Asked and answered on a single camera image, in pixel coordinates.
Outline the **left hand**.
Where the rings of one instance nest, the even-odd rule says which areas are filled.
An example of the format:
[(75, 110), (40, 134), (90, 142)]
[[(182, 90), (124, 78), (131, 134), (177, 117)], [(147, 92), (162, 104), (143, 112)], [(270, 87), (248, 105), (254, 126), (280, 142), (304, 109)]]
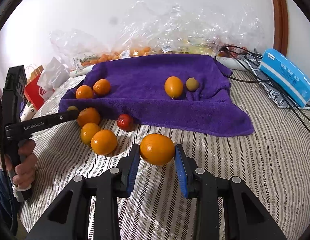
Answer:
[(16, 175), (13, 176), (12, 182), (19, 189), (26, 189), (35, 181), (35, 165), (37, 163), (37, 157), (33, 153), (35, 146), (35, 141), (29, 139), (18, 149), (18, 154), (24, 157), (24, 161), (14, 167)]

